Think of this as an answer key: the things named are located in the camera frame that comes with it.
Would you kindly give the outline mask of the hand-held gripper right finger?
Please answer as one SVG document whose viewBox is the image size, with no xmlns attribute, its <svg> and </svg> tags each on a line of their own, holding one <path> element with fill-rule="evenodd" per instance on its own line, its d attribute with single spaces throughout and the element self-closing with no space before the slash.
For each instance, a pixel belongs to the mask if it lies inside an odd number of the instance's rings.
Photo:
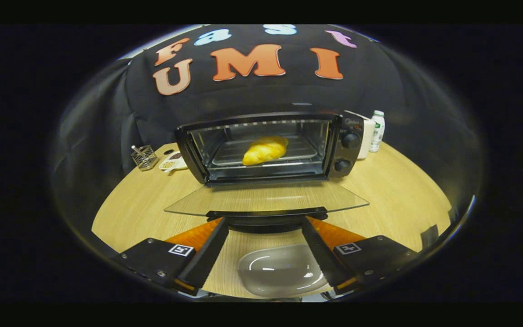
<svg viewBox="0 0 523 327">
<path fill-rule="evenodd" d="M 387 236 L 366 238 L 312 217 L 303 218 L 301 227 L 326 281 L 338 295 L 390 281 L 419 256 Z"/>
</svg>

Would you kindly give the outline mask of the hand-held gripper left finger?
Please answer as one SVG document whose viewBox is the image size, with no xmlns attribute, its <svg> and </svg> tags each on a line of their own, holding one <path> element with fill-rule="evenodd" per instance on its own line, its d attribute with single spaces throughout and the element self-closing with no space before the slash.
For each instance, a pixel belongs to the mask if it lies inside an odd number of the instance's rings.
<svg viewBox="0 0 523 327">
<path fill-rule="evenodd" d="M 147 238 L 113 260 L 159 287 L 195 296 L 215 265 L 228 232 L 227 219 L 216 218 L 164 241 Z"/>
</svg>

